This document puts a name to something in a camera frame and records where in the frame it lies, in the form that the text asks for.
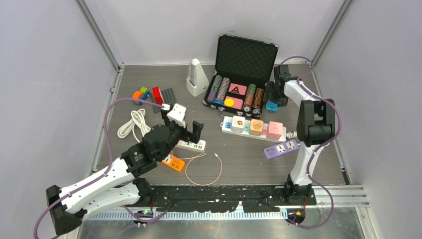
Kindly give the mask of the blue small charger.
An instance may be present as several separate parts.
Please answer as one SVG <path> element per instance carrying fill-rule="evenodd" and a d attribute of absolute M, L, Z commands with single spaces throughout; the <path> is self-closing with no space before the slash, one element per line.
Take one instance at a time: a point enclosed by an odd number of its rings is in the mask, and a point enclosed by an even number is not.
<path fill-rule="evenodd" d="M 266 109 L 269 113 L 275 113 L 275 112 L 277 112 L 277 111 L 278 111 L 279 106 L 278 106 L 278 104 L 276 104 L 276 103 L 274 103 L 274 102 L 268 101 L 268 102 L 265 104 L 265 109 Z"/>

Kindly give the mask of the orange cube socket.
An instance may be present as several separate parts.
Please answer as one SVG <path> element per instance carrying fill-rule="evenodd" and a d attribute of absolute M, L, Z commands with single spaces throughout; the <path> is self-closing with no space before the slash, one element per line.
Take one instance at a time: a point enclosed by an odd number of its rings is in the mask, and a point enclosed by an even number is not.
<path fill-rule="evenodd" d="M 248 133 L 253 136 L 261 136 L 264 122 L 259 119 L 252 119 Z"/>

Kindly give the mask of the white cube socket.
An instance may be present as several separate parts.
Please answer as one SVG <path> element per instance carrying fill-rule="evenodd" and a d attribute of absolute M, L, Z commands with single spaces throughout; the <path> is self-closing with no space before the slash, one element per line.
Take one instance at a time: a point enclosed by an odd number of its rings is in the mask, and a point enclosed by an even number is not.
<path fill-rule="evenodd" d="M 231 131 L 242 133 L 244 131 L 244 127 L 245 127 L 245 117 L 233 116 L 232 122 L 231 122 Z"/>

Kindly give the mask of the purple power strip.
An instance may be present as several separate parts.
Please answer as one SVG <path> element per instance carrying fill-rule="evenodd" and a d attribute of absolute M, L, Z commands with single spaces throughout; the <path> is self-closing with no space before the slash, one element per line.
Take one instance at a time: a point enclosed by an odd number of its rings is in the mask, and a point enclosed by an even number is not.
<path fill-rule="evenodd" d="M 291 153 L 298 149 L 299 149 L 299 144 L 296 142 L 296 140 L 292 139 L 292 140 L 288 140 L 280 144 L 268 147 L 263 150 L 263 153 L 267 159 L 273 159 L 273 158 L 282 156 L 284 154 Z"/>

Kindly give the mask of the pink cube socket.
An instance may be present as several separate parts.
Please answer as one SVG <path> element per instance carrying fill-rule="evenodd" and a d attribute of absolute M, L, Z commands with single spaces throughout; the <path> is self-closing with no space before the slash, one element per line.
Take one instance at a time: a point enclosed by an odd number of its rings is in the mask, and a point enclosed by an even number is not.
<path fill-rule="evenodd" d="M 284 127 L 281 122 L 270 121 L 267 126 L 266 138 L 279 140 L 284 133 Z"/>

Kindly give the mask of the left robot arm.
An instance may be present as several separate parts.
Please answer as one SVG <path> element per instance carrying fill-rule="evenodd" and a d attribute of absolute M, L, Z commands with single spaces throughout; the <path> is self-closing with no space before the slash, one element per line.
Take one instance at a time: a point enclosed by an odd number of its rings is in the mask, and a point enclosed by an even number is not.
<path fill-rule="evenodd" d="M 180 142 L 198 143 L 204 124 L 193 121 L 188 131 L 186 109 L 178 104 L 161 110 L 164 124 L 153 126 L 142 140 L 106 168 L 67 187 L 46 189 L 48 210 L 57 236 L 78 228 L 95 212 L 152 202 L 151 187 L 141 175 L 157 167 Z"/>

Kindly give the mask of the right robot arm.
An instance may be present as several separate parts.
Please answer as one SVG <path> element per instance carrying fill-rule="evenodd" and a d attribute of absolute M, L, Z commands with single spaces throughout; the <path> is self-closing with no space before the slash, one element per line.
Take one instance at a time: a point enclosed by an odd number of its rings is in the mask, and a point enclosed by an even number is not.
<path fill-rule="evenodd" d="M 267 89 L 269 102 L 286 106 L 291 101 L 299 107 L 296 127 L 299 152 L 282 193 L 284 199 L 294 205 L 311 195 L 317 159 L 335 136 L 334 102 L 321 98 L 302 80 L 292 76 L 288 65 L 274 67 L 274 81 Z"/>

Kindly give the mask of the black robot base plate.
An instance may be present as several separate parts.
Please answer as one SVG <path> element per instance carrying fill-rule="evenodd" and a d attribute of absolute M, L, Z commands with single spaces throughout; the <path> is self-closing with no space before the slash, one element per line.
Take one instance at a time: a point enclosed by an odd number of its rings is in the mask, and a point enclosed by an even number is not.
<path fill-rule="evenodd" d="M 279 207 L 301 208 L 303 204 L 317 204 L 313 191 L 304 196 L 291 195 L 282 186 L 225 185 L 225 186 L 153 186 L 150 201 L 143 206 L 168 212 L 275 212 Z"/>

